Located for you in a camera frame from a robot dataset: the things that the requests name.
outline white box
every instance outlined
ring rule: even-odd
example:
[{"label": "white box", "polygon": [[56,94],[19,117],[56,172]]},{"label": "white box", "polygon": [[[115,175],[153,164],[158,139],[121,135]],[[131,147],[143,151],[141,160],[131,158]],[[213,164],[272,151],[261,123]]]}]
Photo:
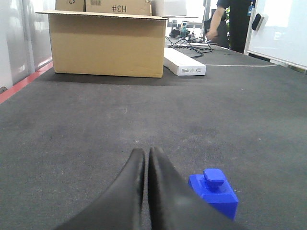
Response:
[{"label": "white box", "polygon": [[174,17],[187,15],[186,0],[151,0],[153,16]]},{"label": "white box", "polygon": [[177,76],[206,75],[207,66],[173,48],[164,48],[164,66]]}]

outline blue block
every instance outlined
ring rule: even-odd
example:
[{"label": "blue block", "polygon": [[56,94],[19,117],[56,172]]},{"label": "blue block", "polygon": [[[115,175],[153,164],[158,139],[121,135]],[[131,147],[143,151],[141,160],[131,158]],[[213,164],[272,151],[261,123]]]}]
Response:
[{"label": "blue block", "polygon": [[220,169],[205,169],[189,177],[190,187],[207,203],[234,220],[239,203],[231,185]]}]

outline open cardboard box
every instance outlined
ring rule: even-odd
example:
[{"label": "open cardboard box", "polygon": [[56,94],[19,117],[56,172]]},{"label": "open cardboard box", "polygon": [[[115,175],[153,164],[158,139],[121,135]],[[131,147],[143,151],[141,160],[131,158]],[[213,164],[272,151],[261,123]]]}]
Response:
[{"label": "open cardboard box", "polygon": [[42,11],[56,73],[161,78],[166,20],[157,16]]}]

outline bottle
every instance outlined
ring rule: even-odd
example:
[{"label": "bottle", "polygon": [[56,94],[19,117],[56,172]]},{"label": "bottle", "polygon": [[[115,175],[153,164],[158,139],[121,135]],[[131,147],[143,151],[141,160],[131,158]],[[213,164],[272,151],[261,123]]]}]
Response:
[{"label": "bottle", "polygon": [[187,36],[187,23],[182,22],[180,28],[180,37],[185,38]]}]

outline box flap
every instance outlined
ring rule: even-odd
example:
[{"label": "box flap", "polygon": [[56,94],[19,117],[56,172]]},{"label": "box flap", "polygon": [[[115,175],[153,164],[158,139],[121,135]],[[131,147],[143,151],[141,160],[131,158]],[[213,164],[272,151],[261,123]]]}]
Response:
[{"label": "box flap", "polygon": [[117,13],[95,13],[95,12],[80,12],[80,11],[38,11],[40,14],[56,14],[56,15],[76,15],[76,16],[92,16],[92,17],[106,17],[106,18],[129,18],[129,19],[145,19],[155,21],[166,21],[167,18],[159,16],[133,15],[133,14],[117,14]]}]

